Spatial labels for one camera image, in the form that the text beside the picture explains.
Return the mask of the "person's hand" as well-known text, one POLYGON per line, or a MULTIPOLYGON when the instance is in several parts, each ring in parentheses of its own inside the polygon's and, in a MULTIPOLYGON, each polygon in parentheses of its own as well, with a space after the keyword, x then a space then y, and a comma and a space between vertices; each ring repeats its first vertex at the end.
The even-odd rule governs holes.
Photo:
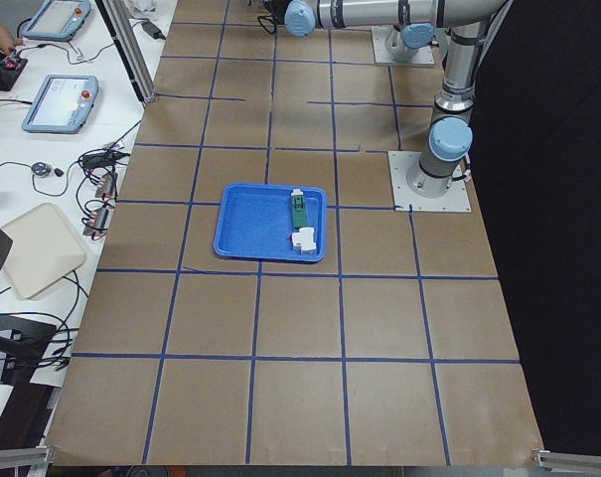
POLYGON ((0 30, 0 51, 5 55, 10 55, 17 47, 24 45, 24 39, 14 38, 8 30, 0 30))

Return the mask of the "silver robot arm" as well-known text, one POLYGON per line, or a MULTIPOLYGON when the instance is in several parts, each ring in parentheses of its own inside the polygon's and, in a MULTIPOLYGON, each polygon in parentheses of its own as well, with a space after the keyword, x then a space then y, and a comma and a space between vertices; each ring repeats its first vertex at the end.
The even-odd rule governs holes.
POLYGON ((391 63, 428 66, 434 64, 430 47, 434 38, 435 29, 430 23, 392 26, 385 37, 384 47, 391 63))
POLYGON ((471 147, 469 121, 478 63, 490 25, 505 5, 504 1, 270 1, 268 9, 276 24, 300 38, 316 29, 390 25, 401 29, 402 42, 412 48, 416 44, 407 31, 414 25, 450 31, 427 144, 406 173, 410 190, 437 199, 450 189, 455 168, 471 147))

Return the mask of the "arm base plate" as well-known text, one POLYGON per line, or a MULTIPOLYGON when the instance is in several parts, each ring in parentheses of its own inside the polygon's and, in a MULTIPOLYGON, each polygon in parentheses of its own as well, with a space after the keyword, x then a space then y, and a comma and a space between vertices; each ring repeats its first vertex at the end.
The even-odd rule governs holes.
POLYGON ((382 66, 433 68, 431 43, 435 38, 431 24, 372 27, 375 63, 382 66))
POLYGON ((394 209, 398 212, 470 213, 471 205, 464 180, 452 182, 440 198, 425 198, 415 193, 407 182, 409 168, 418 163, 419 152, 387 153, 394 209))

